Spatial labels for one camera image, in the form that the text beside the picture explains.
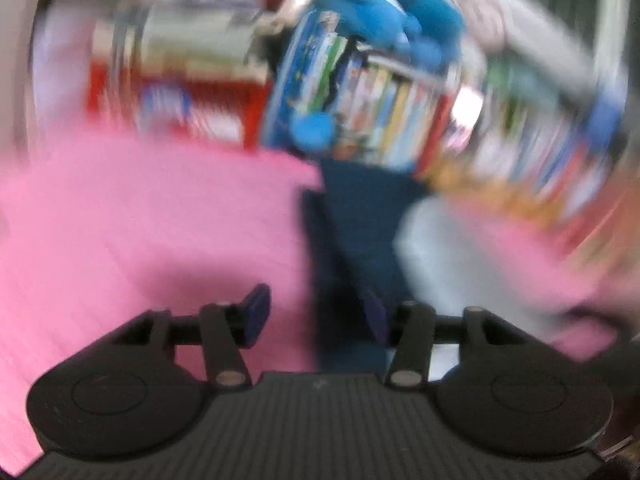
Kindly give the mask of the smartphone with lit screen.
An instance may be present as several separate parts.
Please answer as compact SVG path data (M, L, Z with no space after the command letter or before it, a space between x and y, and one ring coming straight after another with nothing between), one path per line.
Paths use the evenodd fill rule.
M460 87L450 110L450 122L472 130L484 105L484 94L467 84Z

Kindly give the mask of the blue plush ball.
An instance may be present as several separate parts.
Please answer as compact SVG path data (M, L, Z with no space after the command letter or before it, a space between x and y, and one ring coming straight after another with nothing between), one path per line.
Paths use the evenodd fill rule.
M311 154L326 152L334 139L334 118L326 112L296 116L291 122L290 133L299 151Z

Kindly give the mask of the row of books right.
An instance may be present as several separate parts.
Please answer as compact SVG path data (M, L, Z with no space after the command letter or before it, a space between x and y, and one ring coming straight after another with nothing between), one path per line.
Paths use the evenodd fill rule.
M475 127L450 122L464 84L484 94ZM624 101L600 84L585 106L514 56L490 60L438 102L416 173L439 193L549 229L591 202L613 170Z

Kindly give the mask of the row of books left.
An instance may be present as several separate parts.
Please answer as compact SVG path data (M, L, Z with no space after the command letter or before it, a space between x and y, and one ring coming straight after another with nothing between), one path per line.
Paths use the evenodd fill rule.
M409 172L424 149L445 75L420 70L395 52L378 50L336 30L338 15L307 11L293 30L262 118L267 148L319 155ZM333 116L332 146L299 151L290 125L296 116Z

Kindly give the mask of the row of books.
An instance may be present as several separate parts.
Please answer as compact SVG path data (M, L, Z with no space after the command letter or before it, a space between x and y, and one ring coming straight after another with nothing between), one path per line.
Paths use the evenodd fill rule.
M378 50L336 30L338 15L307 11L293 30L262 118L267 148L319 155L409 172L424 149L445 75L420 70L395 52ZM296 116L333 116L332 146L299 151L290 125Z
M484 94L475 127L450 122L464 84ZM585 106L514 56L490 60L438 102L416 173L439 193L549 229L591 202L613 170L624 101L600 84Z

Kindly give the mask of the pink bunny pattern blanket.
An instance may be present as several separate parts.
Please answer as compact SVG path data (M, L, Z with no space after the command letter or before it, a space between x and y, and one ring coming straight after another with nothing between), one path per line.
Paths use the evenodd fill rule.
M312 371L309 263L297 196L317 171L126 136L84 136L1 183L1 463L31 479L578 479L457 439L422 396ZM224 399L165 457L90 467L43 456L26 417L46 370L149 308L193 313L268 283L247 353L255 390Z

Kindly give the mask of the blue whale plush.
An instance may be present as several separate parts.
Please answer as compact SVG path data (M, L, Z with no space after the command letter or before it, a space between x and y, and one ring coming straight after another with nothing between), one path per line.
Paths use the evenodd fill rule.
M314 6L338 15L339 34L395 52L420 70L438 74L459 58L465 24L449 0L314 0Z

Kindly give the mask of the white and navy jacket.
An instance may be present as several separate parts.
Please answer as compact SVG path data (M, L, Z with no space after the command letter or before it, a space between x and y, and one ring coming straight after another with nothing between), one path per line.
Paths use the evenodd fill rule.
M322 159L323 188L303 190L311 256L317 363L324 372L386 370L375 340L408 301L459 316L480 306L576 360L590 360L616 333L593 312L535 308L502 280L444 202L415 180L356 162Z

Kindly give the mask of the round blue tag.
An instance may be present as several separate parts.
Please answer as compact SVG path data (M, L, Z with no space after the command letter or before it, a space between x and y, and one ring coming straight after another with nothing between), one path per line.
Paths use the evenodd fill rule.
M142 131L175 130L184 127L191 113L191 96L178 84L154 82L140 93L138 127Z

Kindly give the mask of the red plastic crate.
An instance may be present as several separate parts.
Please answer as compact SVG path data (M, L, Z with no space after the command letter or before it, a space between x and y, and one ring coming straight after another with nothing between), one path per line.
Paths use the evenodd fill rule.
M110 84L110 66L89 65L88 113L149 136L227 144L250 151L260 143L272 81L142 75L124 68Z

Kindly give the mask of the stack of papers and books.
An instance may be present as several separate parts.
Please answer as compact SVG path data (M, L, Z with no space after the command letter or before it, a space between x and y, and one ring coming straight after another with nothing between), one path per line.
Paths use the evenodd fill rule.
M96 23L92 58L106 65L113 82L121 70L137 70L149 77L265 84L268 32L268 15L257 9L134 6Z

